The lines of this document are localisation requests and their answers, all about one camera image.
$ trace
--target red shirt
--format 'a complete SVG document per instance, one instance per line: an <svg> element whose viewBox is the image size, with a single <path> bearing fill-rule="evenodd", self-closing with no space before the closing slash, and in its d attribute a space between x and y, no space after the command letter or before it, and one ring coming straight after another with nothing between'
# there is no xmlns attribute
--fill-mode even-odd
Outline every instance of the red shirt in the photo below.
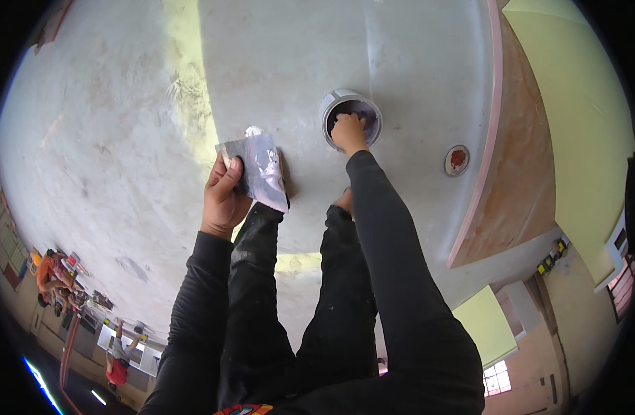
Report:
<svg viewBox="0 0 635 415"><path fill-rule="evenodd" d="M123 385L126 383L126 372L128 369L122 366L117 359L112 362L112 373L108 373L106 370L106 376L110 380L111 383L115 385Z"/></svg>

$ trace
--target person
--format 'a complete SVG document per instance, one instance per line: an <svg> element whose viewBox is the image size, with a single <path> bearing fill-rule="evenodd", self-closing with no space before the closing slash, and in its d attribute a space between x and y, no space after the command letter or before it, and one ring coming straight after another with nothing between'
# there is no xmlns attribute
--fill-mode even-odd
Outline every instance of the person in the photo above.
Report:
<svg viewBox="0 0 635 415"><path fill-rule="evenodd" d="M64 256L61 253L48 249L37 268L36 285L39 288L38 300L41 307L47 307L52 302L49 294L53 288L65 288L70 292L78 289L73 278L62 266L62 258Z"/></svg>
<svg viewBox="0 0 635 415"><path fill-rule="evenodd" d="M296 354L278 321L273 277L283 215L260 203L246 215L251 200L233 191L242 162L226 169L218 155L140 414L482 412L477 347L435 285L412 215L365 144L364 123L339 114L332 131L351 190L327 210L319 301ZM378 311L388 352L382 376Z"/></svg>
<svg viewBox="0 0 635 415"><path fill-rule="evenodd" d="M117 392L117 385L126 383L133 350L140 342L140 335L137 335L131 344L124 347L122 344L123 321L119 320L118 323L117 332L112 341L112 354L106 350L106 377L112 393Z"/></svg>

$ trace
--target orange shirt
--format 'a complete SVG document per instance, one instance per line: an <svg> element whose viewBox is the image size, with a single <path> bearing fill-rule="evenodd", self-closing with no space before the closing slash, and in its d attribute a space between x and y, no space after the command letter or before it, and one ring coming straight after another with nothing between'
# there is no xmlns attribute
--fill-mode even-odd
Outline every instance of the orange shirt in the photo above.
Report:
<svg viewBox="0 0 635 415"><path fill-rule="evenodd" d="M36 271L36 285L39 287L39 291L43 292L41 286L50 281L50 273L53 271L55 260L49 256L44 256L40 261L39 267Z"/></svg>

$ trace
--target gray floor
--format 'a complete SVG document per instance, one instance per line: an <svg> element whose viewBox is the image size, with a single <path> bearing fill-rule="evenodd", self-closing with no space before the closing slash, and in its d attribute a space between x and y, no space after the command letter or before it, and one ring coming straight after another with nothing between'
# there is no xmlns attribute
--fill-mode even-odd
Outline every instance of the gray floor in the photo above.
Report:
<svg viewBox="0 0 635 415"><path fill-rule="evenodd" d="M373 153L455 307L526 276L558 233L446 270L487 131L489 30L483 0L75 0L56 41L25 55L1 115L0 171L20 233L40 250L76 251L92 274L85 285L162 338L213 143L259 126L298 190L278 243L288 255L279 315L296 348L319 291L303 254L319 250L324 213L348 185L318 106L349 87L384 115ZM472 161L448 178L443 158L456 144Z"/></svg>

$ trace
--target fingers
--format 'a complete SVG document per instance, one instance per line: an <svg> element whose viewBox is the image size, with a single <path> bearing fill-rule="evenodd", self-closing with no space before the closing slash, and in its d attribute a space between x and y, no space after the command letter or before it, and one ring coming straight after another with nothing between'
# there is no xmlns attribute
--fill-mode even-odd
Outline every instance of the fingers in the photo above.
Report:
<svg viewBox="0 0 635 415"><path fill-rule="evenodd" d="M227 171L217 182L217 184L213 186L214 190L216 191L217 195L220 196L219 198L221 200L225 199L230 194L230 191L239 182L239 178L241 178L243 170L244 163L242 163L239 157L234 157L230 162L230 168L227 169Z"/></svg>
<svg viewBox="0 0 635 415"><path fill-rule="evenodd" d="M216 162L209 173L209 179L206 181L206 186L215 186L225 173L227 173L227 168L225 167L225 162L223 162L223 153L219 151L218 156L216 156Z"/></svg>

